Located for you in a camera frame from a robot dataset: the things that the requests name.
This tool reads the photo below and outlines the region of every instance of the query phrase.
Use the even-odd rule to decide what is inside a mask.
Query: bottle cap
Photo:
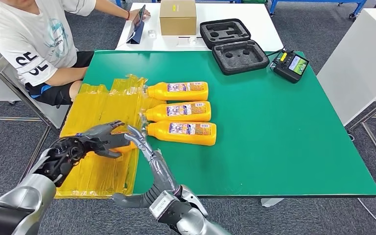
[[[155,123],[151,123],[146,127],[146,132],[149,136],[155,135]]]
[[[148,121],[153,121],[153,110],[152,109],[146,110],[145,117]]]
[[[146,89],[146,93],[149,97],[154,97],[155,95],[155,88],[154,86],[149,86],[148,89]]]

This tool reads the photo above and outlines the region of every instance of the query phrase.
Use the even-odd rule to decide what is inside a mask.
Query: green tabletop
[[[98,51],[84,83],[132,73],[158,82],[206,81],[214,146],[159,141],[180,184],[200,196],[376,196],[376,184],[312,68],[292,84],[269,68],[222,74],[211,51]],[[141,155],[134,193],[152,184]]]

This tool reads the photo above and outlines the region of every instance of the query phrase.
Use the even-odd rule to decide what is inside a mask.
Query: gray carpet
[[[355,4],[281,2],[273,22],[283,43],[305,52],[318,72],[351,26],[347,17],[354,8]],[[124,20],[98,12],[89,17],[68,14],[68,20],[81,50],[114,49],[124,24]],[[34,114],[22,103],[11,106],[0,102],[0,116]],[[369,124],[376,134],[376,119]],[[40,123],[0,122],[0,195],[16,185],[43,131]],[[376,181],[376,149],[362,128],[356,129],[354,136],[354,144]],[[50,133],[45,147],[54,139]],[[376,222],[356,199],[286,199],[271,208],[263,208],[257,199],[202,201],[210,219],[236,235],[376,235]],[[363,201],[376,215],[376,198]],[[54,200],[40,234],[174,233],[156,223],[145,209],[122,209],[111,200]]]

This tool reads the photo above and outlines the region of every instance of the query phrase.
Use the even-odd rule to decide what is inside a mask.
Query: open carrying case
[[[269,64],[264,51],[239,19],[202,22],[200,33],[225,75],[259,70]]]

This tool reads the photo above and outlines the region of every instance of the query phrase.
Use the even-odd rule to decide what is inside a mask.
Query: metallic robot arm
[[[118,158],[111,148],[126,147],[124,133],[111,134],[124,125],[114,121],[95,126],[76,136],[62,137],[45,150],[27,176],[14,189],[0,197],[0,235],[35,235],[45,211],[71,169],[89,151]]]
[[[140,195],[115,193],[113,200],[122,207],[148,208],[160,223],[181,235],[229,235],[221,226],[209,222],[207,211],[198,197],[175,180],[160,151],[152,150],[142,133],[128,126],[124,137],[136,144],[149,162],[154,176],[151,189]]]

